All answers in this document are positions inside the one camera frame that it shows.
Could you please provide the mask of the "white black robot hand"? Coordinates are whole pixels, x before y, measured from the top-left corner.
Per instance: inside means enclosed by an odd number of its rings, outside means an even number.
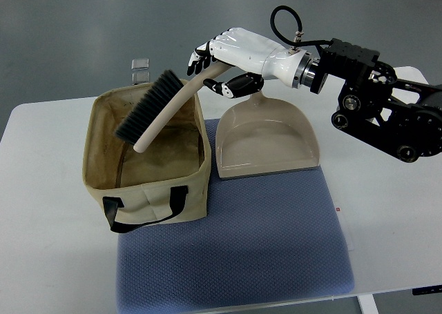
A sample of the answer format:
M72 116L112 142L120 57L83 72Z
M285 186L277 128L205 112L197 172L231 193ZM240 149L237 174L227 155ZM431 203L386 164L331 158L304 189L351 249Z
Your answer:
M230 28L197 47L189 59L187 74L197 75L215 61L245 71L228 82L203 81L213 92L230 99L259 92L265 78L275 77L284 85L297 88L311 65L306 50L293 52L244 28Z

